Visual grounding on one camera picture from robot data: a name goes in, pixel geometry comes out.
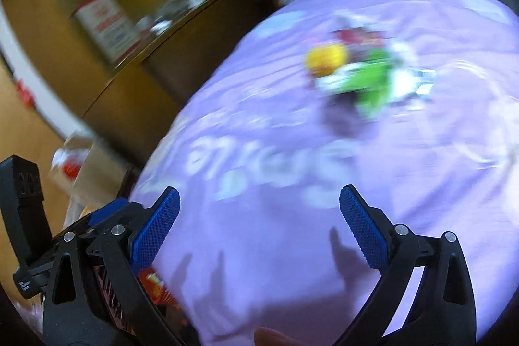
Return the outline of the brown cardboard box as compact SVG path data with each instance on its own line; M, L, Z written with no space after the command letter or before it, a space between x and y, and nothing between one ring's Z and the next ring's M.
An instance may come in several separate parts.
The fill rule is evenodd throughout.
M54 153L49 177L70 197L99 208L116 199L128 170L103 143L73 134Z

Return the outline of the yellow paper ball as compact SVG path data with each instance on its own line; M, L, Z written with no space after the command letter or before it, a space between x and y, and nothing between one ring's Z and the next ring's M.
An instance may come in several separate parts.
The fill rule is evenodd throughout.
M348 61L349 52L342 43L313 47L306 56L305 67L313 77L327 77Z

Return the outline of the green snack wrapper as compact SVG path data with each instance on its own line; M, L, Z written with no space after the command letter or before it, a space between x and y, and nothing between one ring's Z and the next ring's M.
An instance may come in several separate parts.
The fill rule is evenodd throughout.
M382 47L369 50L360 67L351 71L341 93L354 93L355 105L365 119L373 119L390 100L392 58Z

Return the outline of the purple printed blanket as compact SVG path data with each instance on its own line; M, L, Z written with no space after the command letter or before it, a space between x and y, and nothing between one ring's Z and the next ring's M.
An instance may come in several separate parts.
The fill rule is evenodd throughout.
M314 88L306 52L349 10L436 73L428 100L364 120ZM204 345L258 327L343 333L379 277L339 209L345 185L414 233L454 232L477 334L518 287L518 17L498 0L297 0L249 32L192 96L131 198L179 191L153 264Z

